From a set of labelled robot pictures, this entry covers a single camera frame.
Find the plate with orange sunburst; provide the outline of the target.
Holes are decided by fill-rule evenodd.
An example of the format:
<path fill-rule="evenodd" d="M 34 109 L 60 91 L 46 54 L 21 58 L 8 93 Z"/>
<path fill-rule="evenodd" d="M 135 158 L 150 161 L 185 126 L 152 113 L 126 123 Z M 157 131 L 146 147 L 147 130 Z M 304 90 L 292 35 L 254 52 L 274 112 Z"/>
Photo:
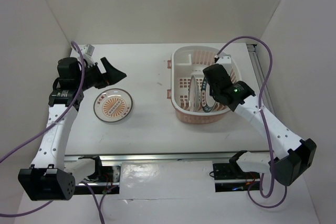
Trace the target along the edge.
<path fill-rule="evenodd" d="M 106 123 L 116 123 L 126 118 L 132 111 L 133 99 L 123 89 L 108 89 L 99 94 L 93 104 L 95 116 Z"/>

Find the plate with red characters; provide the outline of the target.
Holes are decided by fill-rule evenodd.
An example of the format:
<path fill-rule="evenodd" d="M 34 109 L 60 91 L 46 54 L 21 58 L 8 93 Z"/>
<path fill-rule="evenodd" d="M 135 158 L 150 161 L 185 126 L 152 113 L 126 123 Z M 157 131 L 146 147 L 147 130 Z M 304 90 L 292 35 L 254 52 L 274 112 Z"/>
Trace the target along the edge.
<path fill-rule="evenodd" d="M 188 88 L 189 109 L 191 112 L 198 112 L 201 108 L 201 92 L 199 83 L 195 76 L 191 76 Z"/>

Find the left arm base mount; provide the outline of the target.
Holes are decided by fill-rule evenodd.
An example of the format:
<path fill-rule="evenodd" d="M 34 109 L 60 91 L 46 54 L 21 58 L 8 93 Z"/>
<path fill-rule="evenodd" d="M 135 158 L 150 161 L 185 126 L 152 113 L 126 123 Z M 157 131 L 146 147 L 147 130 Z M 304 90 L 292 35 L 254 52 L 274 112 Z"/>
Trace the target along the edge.
<path fill-rule="evenodd" d="M 119 194 L 121 179 L 121 164 L 90 161 L 69 170 L 75 178 L 74 195 L 89 195 L 87 183 L 97 195 Z"/>

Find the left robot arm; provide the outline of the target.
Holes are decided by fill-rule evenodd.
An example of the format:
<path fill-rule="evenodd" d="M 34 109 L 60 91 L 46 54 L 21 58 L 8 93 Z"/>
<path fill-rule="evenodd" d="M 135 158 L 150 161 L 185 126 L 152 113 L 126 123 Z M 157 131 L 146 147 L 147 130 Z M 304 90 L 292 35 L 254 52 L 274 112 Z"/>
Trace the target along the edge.
<path fill-rule="evenodd" d="M 32 201 L 70 200 L 75 186 L 85 177 L 99 181 L 103 167 L 98 157 L 79 158 L 65 164 L 65 151 L 71 127 L 78 115 L 83 92 L 92 87 L 102 89 L 126 78 L 126 74 L 101 58 L 106 70 L 97 63 L 81 66 L 77 58 L 58 61 L 58 78 L 49 96 L 49 119 L 37 154 L 29 168 L 19 171 L 18 180 Z"/>

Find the aluminium rail right side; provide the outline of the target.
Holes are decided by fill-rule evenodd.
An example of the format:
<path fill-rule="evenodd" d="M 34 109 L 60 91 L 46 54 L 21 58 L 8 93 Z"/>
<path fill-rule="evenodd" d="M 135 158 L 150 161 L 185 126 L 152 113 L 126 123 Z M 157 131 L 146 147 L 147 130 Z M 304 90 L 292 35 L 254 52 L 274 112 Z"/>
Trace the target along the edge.
<path fill-rule="evenodd" d="M 257 55 L 257 50 L 256 50 L 257 45 L 256 44 L 247 44 L 246 46 L 247 46 L 247 50 L 248 50 L 248 53 L 249 53 L 249 56 L 250 56 L 250 60 L 252 62 L 252 66 L 253 66 L 253 69 L 254 69 L 254 73 L 256 75 L 256 79 L 257 79 L 259 88 L 261 88 L 261 86 L 262 86 L 262 84 L 265 80 L 265 77 L 266 77 L 266 71 L 264 71 L 261 67 L 261 64 L 260 64 L 260 61 L 259 61 L 259 58 L 258 58 L 258 55 Z M 267 86 L 265 86 L 265 88 L 264 88 L 263 95 L 262 95 L 262 100 L 263 100 L 264 105 L 269 109 L 269 111 L 274 113 L 274 108 L 272 106 L 272 102 L 271 102 L 271 99 L 270 99 L 270 95 L 269 95 Z"/>

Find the green rimmed white plate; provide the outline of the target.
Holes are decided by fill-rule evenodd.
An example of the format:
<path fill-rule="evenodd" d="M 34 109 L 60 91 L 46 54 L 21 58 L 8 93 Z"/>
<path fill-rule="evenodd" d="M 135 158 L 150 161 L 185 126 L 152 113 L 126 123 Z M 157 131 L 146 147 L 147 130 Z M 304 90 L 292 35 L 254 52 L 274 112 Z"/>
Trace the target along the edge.
<path fill-rule="evenodd" d="M 207 87 L 208 82 L 206 78 L 203 78 L 202 85 L 201 85 L 201 106 L 205 113 L 220 111 L 222 109 L 221 105 L 215 102 L 213 105 L 209 105 L 207 103 Z"/>

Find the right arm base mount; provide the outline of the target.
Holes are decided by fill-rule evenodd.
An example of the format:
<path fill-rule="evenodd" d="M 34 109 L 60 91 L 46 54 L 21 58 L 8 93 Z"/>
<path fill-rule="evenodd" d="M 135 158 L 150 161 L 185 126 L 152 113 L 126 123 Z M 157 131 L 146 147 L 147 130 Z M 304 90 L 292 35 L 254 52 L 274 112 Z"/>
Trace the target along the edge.
<path fill-rule="evenodd" d="M 260 175 L 255 172 L 235 172 L 229 163 L 214 163 L 209 173 L 214 179 L 215 192 L 259 190 Z"/>

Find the aluminium rail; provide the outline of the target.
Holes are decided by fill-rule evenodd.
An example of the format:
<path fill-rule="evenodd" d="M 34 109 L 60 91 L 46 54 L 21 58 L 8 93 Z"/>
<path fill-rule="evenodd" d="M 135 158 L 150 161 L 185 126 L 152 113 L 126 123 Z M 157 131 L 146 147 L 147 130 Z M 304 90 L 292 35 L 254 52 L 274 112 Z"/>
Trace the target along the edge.
<path fill-rule="evenodd" d="M 256 75 L 256 79 L 257 79 L 259 88 L 261 88 L 261 86 L 262 86 L 262 84 L 265 80 L 265 77 L 266 77 L 266 71 L 264 71 L 261 67 L 261 64 L 260 64 L 260 61 L 259 61 L 259 58 L 258 58 L 258 55 L 257 55 L 257 50 L 256 50 L 257 45 L 256 44 L 247 44 L 246 46 L 247 46 L 247 50 L 248 50 L 248 53 L 249 53 L 249 56 L 250 56 L 250 60 L 252 62 L 252 66 L 253 66 L 253 69 L 254 69 L 254 73 Z M 269 95 L 267 86 L 265 86 L 265 88 L 264 88 L 263 95 L 262 95 L 262 100 L 263 100 L 264 105 L 269 109 L 269 111 L 274 113 L 274 108 L 272 106 L 272 102 L 271 102 L 271 99 L 270 99 L 270 95 Z"/>
<path fill-rule="evenodd" d="M 145 154 L 93 154 L 66 155 L 65 162 L 70 163 L 84 158 L 99 156 L 103 163 L 138 162 L 174 162 L 174 161 L 215 161 L 229 160 L 237 152 L 189 152 L 189 153 L 145 153 Z"/>

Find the aluminium rail front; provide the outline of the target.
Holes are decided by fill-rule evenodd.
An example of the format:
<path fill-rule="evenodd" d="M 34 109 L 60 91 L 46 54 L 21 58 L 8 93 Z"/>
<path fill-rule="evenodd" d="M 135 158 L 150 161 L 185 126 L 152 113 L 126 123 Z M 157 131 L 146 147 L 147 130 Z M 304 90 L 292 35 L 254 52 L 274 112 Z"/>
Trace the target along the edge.
<path fill-rule="evenodd" d="M 138 162 L 174 162 L 174 161 L 215 161 L 229 160 L 237 152 L 189 152 L 189 153 L 145 153 L 145 154 L 93 154 L 66 155 L 65 162 L 70 163 L 84 158 L 99 156 L 103 163 Z"/>

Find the white and pink dish rack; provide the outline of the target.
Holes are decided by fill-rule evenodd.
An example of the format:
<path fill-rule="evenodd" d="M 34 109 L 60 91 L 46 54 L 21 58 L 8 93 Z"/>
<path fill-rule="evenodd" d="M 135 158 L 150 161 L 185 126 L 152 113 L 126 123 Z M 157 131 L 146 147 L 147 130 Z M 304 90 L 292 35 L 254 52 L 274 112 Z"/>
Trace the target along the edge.
<path fill-rule="evenodd" d="M 220 111 L 205 113 L 202 106 L 198 112 L 191 112 L 188 101 L 188 88 L 191 76 L 195 76 L 201 91 L 204 78 L 203 69 L 214 64 L 218 49 L 207 46 L 185 46 L 172 53 L 167 67 L 171 70 L 171 88 L 167 97 L 171 100 L 177 118 L 188 124 L 208 124 L 217 122 L 230 112 L 222 104 Z M 216 101 L 209 94 L 207 87 L 207 103 L 213 105 Z"/>

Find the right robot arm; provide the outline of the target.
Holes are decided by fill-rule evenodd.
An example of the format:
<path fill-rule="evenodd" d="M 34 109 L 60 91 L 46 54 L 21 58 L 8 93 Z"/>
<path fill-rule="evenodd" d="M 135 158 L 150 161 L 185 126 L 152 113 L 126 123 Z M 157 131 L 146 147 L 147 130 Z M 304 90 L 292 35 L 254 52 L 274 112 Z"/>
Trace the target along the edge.
<path fill-rule="evenodd" d="M 214 100 L 243 117 L 272 144 L 269 154 L 248 151 L 236 153 L 229 160 L 229 172 L 233 177 L 240 178 L 249 172 L 271 172 L 278 183 L 290 186 L 311 166 L 317 148 L 312 139 L 303 140 L 290 131 L 265 106 L 258 103 L 254 90 L 245 82 L 232 83 L 222 65 L 211 65 L 203 70 L 203 74 Z"/>

